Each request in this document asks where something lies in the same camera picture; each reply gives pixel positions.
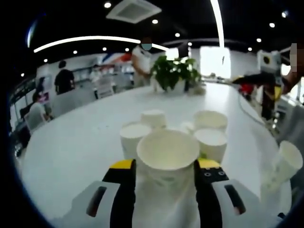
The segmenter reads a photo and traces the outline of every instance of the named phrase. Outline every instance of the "green leaves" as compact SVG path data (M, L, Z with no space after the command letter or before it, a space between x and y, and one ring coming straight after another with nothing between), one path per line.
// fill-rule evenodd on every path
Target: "green leaves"
M166 56L159 56L155 61L151 73L164 91L167 88L174 89L181 78L182 80L192 81L200 76L196 69L193 69L195 59L187 59L184 63L180 58L167 60Z

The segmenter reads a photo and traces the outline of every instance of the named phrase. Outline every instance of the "round table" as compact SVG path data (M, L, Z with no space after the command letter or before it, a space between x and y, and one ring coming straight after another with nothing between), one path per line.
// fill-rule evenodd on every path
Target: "round table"
M245 115L238 92L228 85L207 84L204 96L153 93L151 87L126 91L75 109L36 130L27 147L22 180L38 210L50 220L66 214L71 202L94 181L101 181L110 165L124 159L119 131L140 113L161 109L168 126L191 121L199 110L214 110L228 117L228 145L222 163L230 179L236 179L260 196L260 176L278 151L268 130ZM241 98L254 118L260 117ZM291 207L290 182L270 199L271 213L287 213Z

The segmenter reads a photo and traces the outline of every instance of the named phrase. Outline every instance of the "curved light strip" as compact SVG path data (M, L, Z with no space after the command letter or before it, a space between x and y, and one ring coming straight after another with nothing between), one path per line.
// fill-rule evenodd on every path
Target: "curved light strip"
M52 46L58 45L58 44L64 44L64 43L69 43L69 42L74 42L74 41L81 41L81 40L97 40L97 39L103 39L103 40L116 40L116 41L124 41L124 42L129 42L129 43L135 43L135 44L140 44L140 40L138 39L131 39L131 38L124 38L124 37L110 37L110 36L87 36L87 37L74 37L74 38L68 38L68 39L62 39L58 40L49 44L45 44L41 47L38 47L34 50L34 53L37 53L39 51L42 51L46 48L50 48ZM168 50L167 47L163 47L157 44L152 44L153 48L157 48L163 51Z
M219 47L224 48L224 29L223 29L223 22L222 22L222 16L220 14L219 10L219 2L218 0L210 0L211 5L213 8L214 16L215 16L215 21L217 23L218 27L218 39L219 39Z

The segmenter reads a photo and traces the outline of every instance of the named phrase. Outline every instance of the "potted plant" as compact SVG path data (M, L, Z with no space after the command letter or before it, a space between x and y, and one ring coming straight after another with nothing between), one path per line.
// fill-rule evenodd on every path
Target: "potted plant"
M182 61L180 58L167 60L166 56L160 56L155 61L151 73L164 91L170 89L183 92L186 82L192 86L200 78L198 71L193 68L194 63L195 59L192 58Z

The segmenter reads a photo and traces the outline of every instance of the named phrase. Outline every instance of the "ceiling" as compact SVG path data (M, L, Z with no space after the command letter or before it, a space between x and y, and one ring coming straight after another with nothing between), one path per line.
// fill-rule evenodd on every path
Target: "ceiling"
M118 36L141 39L150 36L152 42L162 45L176 40L193 40L192 47L203 45L218 46L217 41L208 42L206 38L218 38L215 16L210 0L148 0L162 9L162 12L137 24L106 19L108 12L121 0L109 0L111 8L106 9L106 1L37 1L23 2L11 14L12 36L11 69L8 88L13 87L28 75L36 72L43 60L55 62L68 57L106 52L124 52L135 44L121 41L91 40L57 45L34 53L33 50L50 42L80 36ZM289 17L282 18L286 8L283 0L218 0L221 10L225 46L239 51L281 50L290 45L296 31ZM31 25L36 22L30 48L26 36ZM164 45L176 47L179 44Z

